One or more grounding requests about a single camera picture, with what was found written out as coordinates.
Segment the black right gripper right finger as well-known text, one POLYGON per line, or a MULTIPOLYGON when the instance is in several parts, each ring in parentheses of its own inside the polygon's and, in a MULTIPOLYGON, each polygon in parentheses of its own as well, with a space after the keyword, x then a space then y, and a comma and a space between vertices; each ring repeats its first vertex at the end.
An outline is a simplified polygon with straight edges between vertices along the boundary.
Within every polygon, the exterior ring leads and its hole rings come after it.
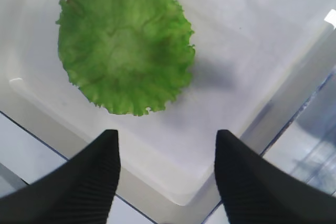
POLYGON ((229 130, 216 134, 214 175, 229 223, 335 223, 335 197, 279 170, 229 130))

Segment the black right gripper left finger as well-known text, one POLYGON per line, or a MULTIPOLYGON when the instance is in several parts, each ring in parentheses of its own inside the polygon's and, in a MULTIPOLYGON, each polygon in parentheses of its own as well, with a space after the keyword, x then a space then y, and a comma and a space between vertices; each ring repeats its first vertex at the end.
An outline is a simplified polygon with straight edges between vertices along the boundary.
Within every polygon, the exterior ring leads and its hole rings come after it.
POLYGON ((120 171, 118 131, 105 130, 47 176, 1 198, 1 223, 106 223, 120 171))

